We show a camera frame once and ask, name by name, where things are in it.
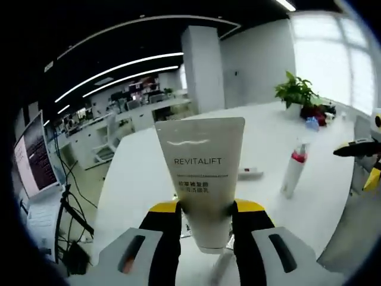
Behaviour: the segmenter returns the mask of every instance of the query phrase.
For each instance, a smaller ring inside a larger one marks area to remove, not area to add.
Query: office desk
[[[302,119],[289,119],[284,105],[238,107],[190,117],[237,117],[246,120],[240,167],[264,171],[256,181],[238,181],[236,197],[263,205],[278,226],[310,245],[318,258],[330,241],[348,198],[353,158],[332,154],[353,140],[354,124],[337,118],[319,132]],[[310,142],[308,160],[291,200],[280,194],[283,176],[298,139]],[[123,138],[105,178],[95,221],[92,259],[129,227],[138,228],[150,207],[171,200],[174,187],[154,128]],[[181,239],[177,285],[204,285],[215,255],[201,253],[193,238]],[[239,285],[235,263],[225,281]]]
[[[190,102],[191,100],[189,99],[178,98],[143,105],[136,109],[116,115],[116,121],[121,122],[122,120],[130,119],[129,124],[132,121],[133,129],[135,132],[138,132],[140,130],[150,128],[155,124],[152,114],[154,110],[174,107],[181,104],[189,104]],[[64,133],[61,134],[58,137],[58,146],[60,151],[69,150],[70,152],[62,153],[73,154],[72,157],[74,157],[75,161],[78,161],[78,165],[84,170],[95,167],[98,164],[102,164],[102,162],[96,163],[94,161],[94,156],[91,153],[91,149],[104,144],[104,136],[107,134],[107,117],[108,115],[106,114],[102,117],[86,122],[81,126],[80,131],[72,134],[68,138],[66,138]],[[54,141],[51,141],[48,145],[50,152],[55,154]]]

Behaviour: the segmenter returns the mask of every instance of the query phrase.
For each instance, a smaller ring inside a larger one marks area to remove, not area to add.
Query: white table
[[[258,167],[264,176],[239,181],[236,197],[263,205],[278,226],[285,226],[310,245],[318,258],[330,241],[344,210],[351,185],[353,158],[340,158],[333,150],[354,139],[353,122],[340,117],[319,132],[305,127],[302,119],[287,118],[284,105],[238,107],[190,117],[236,117],[246,120],[240,167]],[[308,160],[291,200],[280,186],[293,148],[311,142]],[[147,211],[160,201],[171,200],[174,187],[154,128],[125,137],[107,173],[95,221],[92,259],[129,227],[138,228]],[[217,256],[201,253],[193,238],[181,240],[182,254],[177,285],[204,285]],[[239,285],[235,263],[223,285]]]

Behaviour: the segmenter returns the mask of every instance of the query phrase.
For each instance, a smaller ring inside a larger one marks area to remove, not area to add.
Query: blue object
[[[307,128],[313,129],[315,131],[319,131],[319,122],[315,117],[307,117],[305,121],[305,125]]]

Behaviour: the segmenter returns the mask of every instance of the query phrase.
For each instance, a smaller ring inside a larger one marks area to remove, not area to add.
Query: column
[[[188,95],[196,112],[224,109],[223,72],[217,29],[189,26],[181,40]]]

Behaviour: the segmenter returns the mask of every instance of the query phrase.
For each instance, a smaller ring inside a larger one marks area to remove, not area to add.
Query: white chair
[[[105,163],[114,157],[120,140],[117,138],[118,123],[116,122],[116,115],[111,113],[107,118],[107,135],[105,136],[105,143],[92,148],[92,153],[96,163]]]
[[[128,110],[133,110],[140,107],[140,101],[138,100],[131,100],[127,102],[127,108]]]

